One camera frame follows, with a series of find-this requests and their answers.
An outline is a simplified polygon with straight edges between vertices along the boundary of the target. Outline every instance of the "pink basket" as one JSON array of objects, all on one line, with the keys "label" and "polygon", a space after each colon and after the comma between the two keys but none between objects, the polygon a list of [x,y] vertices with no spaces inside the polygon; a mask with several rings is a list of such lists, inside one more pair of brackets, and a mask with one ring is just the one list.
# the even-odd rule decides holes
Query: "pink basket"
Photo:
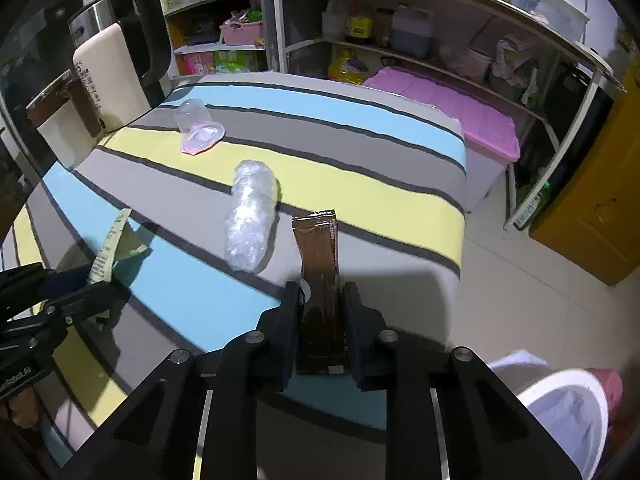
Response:
[{"label": "pink basket", "polygon": [[220,25],[220,34],[228,45],[252,45],[262,38],[262,22]]}]

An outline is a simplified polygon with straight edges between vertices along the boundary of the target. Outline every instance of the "pink storage box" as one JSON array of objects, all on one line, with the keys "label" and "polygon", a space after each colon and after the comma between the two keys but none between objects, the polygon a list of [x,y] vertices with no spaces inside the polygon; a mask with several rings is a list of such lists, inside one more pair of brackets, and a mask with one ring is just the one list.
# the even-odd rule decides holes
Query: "pink storage box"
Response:
[{"label": "pink storage box", "polygon": [[379,70],[364,86],[433,105],[460,121],[465,134],[467,211],[473,211],[507,165],[520,158],[513,120],[472,97],[393,67]]},{"label": "pink storage box", "polygon": [[252,45],[263,37],[262,22],[220,25],[220,34],[228,45]]}]

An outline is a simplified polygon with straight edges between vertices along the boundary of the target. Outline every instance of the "blue stripe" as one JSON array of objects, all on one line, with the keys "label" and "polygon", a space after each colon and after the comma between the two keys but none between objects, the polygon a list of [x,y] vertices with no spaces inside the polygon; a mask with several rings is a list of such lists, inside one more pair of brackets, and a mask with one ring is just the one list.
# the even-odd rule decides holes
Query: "blue stripe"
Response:
[{"label": "blue stripe", "polygon": [[[118,210],[59,163],[49,170],[44,183],[71,225],[97,253]],[[132,219],[129,223],[134,229],[140,227]],[[151,253],[135,277],[129,262],[118,264],[114,274],[151,311],[204,351],[220,349],[254,329],[260,314],[278,305],[270,296],[209,267],[159,236],[154,236],[149,246]],[[295,374],[285,394],[346,420],[381,430],[386,427],[385,392],[361,392],[351,376]]]},{"label": "blue stripe", "polygon": [[62,441],[58,432],[52,427],[49,417],[46,415],[40,417],[40,434],[53,460],[55,460],[60,467],[65,465],[71,458],[71,451],[69,451],[69,448]]},{"label": "blue stripe", "polygon": [[202,99],[213,106],[258,108],[346,124],[429,148],[466,168],[465,143],[459,137],[432,124],[373,105],[282,88],[235,85],[178,88],[164,104],[179,105],[187,99]]},{"label": "blue stripe", "polygon": [[[44,183],[78,234],[97,253],[118,210],[59,163],[49,170]],[[132,219],[129,222],[134,229],[140,227]],[[129,262],[117,264],[114,274],[157,316],[204,351],[221,349],[254,329],[260,314],[278,305],[277,300],[159,236],[148,245],[151,252],[135,269],[134,277]]]}]

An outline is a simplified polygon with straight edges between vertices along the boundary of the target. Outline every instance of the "cabinet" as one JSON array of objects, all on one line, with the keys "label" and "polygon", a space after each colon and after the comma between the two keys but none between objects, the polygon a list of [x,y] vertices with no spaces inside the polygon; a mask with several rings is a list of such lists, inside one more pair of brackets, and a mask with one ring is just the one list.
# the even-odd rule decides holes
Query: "cabinet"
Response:
[{"label": "cabinet", "polygon": [[630,64],[600,135],[529,234],[607,285],[640,264],[640,61]]}]

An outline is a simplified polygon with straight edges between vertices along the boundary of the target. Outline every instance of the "stainless steel kettle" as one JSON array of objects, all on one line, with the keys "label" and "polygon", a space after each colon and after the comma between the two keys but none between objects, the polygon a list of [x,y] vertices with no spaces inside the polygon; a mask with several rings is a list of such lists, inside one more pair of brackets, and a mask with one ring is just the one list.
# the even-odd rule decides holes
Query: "stainless steel kettle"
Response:
[{"label": "stainless steel kettle", "polygon": [[171,44],[160,0],[94,0],[69,20],[74,67],[111,131],[158,106]]}]

